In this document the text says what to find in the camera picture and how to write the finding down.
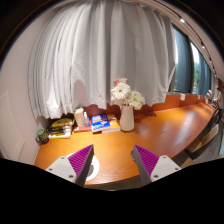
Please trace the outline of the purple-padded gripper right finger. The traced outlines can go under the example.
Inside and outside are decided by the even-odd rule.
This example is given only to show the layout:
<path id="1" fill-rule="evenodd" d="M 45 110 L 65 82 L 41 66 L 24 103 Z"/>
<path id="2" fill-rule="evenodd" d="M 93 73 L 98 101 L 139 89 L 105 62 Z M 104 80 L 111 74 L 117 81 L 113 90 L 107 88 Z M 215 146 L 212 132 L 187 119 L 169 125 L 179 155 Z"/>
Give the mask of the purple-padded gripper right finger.
<path id="1" fill-rule="evenodd" d="M 167 155 L 157 156 L 149 150 L 134 145 L 131 151 L 143 185 L 157 181 L 180 170 L 180 167 Z"/>

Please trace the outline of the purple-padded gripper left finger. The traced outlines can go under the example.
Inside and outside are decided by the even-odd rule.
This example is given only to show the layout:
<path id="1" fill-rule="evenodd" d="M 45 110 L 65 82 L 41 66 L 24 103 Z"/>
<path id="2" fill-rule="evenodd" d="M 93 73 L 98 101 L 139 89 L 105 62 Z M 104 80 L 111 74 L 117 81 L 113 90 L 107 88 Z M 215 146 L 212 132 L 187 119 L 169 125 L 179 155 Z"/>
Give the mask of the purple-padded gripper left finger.
<path id="1" fill-rule="evenodd" d="M 47 171 L 79 186 L 84 186 L 93 156 L 94 147 L 89 145 L 70 156 L 60 156 L 47 168 Z"/>

